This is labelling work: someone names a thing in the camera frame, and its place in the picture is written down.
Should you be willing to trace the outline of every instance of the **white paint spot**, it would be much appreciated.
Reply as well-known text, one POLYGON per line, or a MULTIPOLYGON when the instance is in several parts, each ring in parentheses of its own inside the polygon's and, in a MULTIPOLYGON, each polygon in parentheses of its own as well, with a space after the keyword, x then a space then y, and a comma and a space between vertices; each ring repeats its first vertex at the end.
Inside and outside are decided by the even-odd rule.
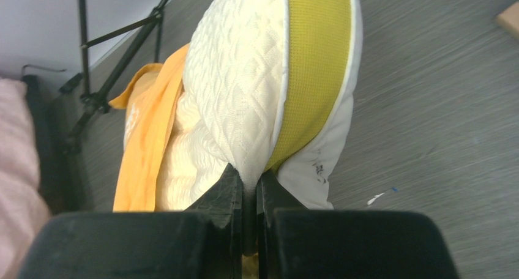
POLYGON ((373 203, 376 201, 377 198, 381 197, 381 196, 384 195, 384 194, 385 194, 385 192, 382 192, 382 193, 379 194, 379 195, 375 195, 375 197, 373 197, 372 199, 370 199, 370 200, 368 201, 368 206, 371 206, 371 204, 373 204, 373 203))
POLYGON ((128 137, 132 134, 132 130, 137 123, 137 119, 139 118, 139 109, 135 108, 135 103, 132 104, 132 109, 130 110, 130 115, 126 119, 126 123, 124 124, 124 148, 126 148, 126 142, 128 142, 128 137))

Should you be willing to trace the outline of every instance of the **black tripod leg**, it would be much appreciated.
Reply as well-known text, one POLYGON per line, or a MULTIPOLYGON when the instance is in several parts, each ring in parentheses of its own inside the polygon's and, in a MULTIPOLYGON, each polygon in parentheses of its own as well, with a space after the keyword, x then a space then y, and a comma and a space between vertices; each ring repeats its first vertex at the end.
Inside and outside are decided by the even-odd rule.
POLYGON ((159 62, 160 56, 160 42, 162 40, 162 21, 164 17, 164 11, 160 11, 157 15, 159 22, 157 23, 157 41, 155 43, 155 63, 159 62))
POLYGON ((78 0, 79 12, 80 12, 80 27, 81 27, 81 58, 83 63, 83 97, 90 95, 90 74, 89 74, 89 63, 88 63, 88 32, 86 24, 86 0, 78 0))
POLYGON ((72 91, 81 84, 81 80, 83 79, 82 73, 77 73, 74 77, 69 79, 63 86, 59 88, 59 92, 61 94, 71 94, 72 91))

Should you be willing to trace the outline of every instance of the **white wall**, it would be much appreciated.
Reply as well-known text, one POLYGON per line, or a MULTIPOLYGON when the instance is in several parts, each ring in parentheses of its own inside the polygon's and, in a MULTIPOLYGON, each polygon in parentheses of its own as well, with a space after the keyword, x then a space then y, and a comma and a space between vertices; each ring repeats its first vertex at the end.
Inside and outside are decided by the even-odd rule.
MULTIPOLYGON (((86 0, 89 39, 146 17, 160 0, 86 0)), ((90 49, 95 64, 124 35, 90 49)), ((67 69, 62 74, 31 70, 47 93, 81 70, 77 0, 0 0, 0 76, 18 79, 21 67, 67 69)))

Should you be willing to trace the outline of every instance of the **pink fabric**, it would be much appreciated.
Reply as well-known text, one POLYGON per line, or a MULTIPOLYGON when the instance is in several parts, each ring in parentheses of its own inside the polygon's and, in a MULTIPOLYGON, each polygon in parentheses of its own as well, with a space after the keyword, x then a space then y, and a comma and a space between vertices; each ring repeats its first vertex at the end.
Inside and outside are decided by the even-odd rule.
POLYGON ((49 219, 38 194, 39 159, 25 102, 26 85, 0 78, 0 278, 15 278, 49 219))

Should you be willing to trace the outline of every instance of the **wooden block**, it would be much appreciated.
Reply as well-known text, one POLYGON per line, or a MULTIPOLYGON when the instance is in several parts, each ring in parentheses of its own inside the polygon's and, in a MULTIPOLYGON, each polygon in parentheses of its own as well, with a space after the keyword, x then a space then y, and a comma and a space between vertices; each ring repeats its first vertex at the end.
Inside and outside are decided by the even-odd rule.
POLYGON ((519 39, 519 2, 496 17, 496 22, 519 39))

